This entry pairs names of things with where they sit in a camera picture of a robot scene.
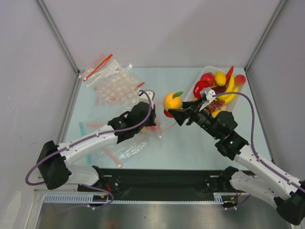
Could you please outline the pink peach with leaf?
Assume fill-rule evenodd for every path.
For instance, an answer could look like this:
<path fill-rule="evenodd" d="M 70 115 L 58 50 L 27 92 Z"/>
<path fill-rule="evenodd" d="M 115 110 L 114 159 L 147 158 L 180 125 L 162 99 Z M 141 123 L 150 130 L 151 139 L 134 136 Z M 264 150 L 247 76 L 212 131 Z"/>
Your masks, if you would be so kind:
<path fill-rule="evenodd" d="M 166 117 L 173 118 L 173 116 L 167 110 L 164 110 L 163 113 L 165 114 Z"/>

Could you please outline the green yellow mango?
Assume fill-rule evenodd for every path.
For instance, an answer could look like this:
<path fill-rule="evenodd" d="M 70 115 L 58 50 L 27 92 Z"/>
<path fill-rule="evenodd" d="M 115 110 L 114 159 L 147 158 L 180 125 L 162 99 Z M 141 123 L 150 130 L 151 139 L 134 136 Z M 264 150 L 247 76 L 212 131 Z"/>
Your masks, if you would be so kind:
<path fill-rule="evenodd" d="M 148 127 L 144 127 L 144 128 L 140 131 L 140 133 L 141 133 L 141 134 L 146 134 L 146 133 L 148 133 L 148 131 L 149 131 L 149 128 L 148 128 Z"/>

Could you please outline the clear pink-zip bag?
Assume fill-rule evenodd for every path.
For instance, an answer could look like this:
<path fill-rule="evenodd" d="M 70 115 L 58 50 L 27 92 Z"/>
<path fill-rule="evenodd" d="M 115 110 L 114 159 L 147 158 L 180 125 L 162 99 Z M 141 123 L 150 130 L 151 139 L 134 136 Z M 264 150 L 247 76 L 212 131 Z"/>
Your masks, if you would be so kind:
<path fill-rule="evenodd" d="M 163 113 L 163 105 L 161 102 L 158 102 L 155 105 L 156 118 L 155 123 L 156 126 L 149 126 L 149 131 L 146 134 L 141 134 L 140 132 L 135 135 L 133 138 L 134 142 L 137 144 L 141 144 L 144 142 L 148 142 L 151 139 L 160 140 L 162 135 L 176 125 L 176 121 L 173 118 L 168 118 Z"/>

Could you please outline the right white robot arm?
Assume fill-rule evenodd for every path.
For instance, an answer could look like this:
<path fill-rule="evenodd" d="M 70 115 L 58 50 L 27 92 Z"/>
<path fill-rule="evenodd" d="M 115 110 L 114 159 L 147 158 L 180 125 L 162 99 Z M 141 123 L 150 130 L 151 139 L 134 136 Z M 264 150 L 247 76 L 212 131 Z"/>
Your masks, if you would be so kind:
<path fill-rule="evenodd" d="M 220 187 L 234 188 L 259 198 L 287 222 L 300 225 L 305 217 L 305 183 L 257 153 L 236 131 L 237 122 L 231 112 L 220 111 L 216 117 L 199 107 L 199 101 L 185 102 L 181 109 L 169 109 L 178 125 L 196 123 L 217 142 L 215 147 L 225 157 L 246 167 L 256 177 L 228 167 L 222 173 Z"/>

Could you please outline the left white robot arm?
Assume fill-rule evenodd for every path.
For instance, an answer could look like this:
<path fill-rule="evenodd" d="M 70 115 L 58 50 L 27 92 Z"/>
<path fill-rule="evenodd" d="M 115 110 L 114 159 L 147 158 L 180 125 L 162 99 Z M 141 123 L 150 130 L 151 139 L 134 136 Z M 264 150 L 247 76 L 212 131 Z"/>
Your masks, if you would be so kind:
<path fill-rule="evenodd" d="M 57 189 L 66 183 L 85 184 L 95 191 L 103 189 L 105 179 L 97 166 L 76 166 L 75 162 L 100 148 L 129 140 L 145 127 L 155 126 L 155 118 L 155 105 L 139 102 L 91 134 L 59 145 L 53 141 L 45 143 L 37 164 L 47 189 Z"/>

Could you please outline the orange fruit with leaf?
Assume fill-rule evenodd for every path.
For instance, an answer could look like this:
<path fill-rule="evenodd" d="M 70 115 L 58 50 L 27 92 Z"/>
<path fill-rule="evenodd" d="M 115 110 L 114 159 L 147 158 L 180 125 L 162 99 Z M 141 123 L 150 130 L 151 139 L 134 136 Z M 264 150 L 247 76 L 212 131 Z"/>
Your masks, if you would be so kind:
<path fill-rule="evenodd" d="M 182 91 L 167 94 L 163 99 L 164 110 L 168 111 L 169 109 L 182 108 L 182 105 L 183 105 L 182 98 L 181 98 L 182 94 L 183 94 Z"/>

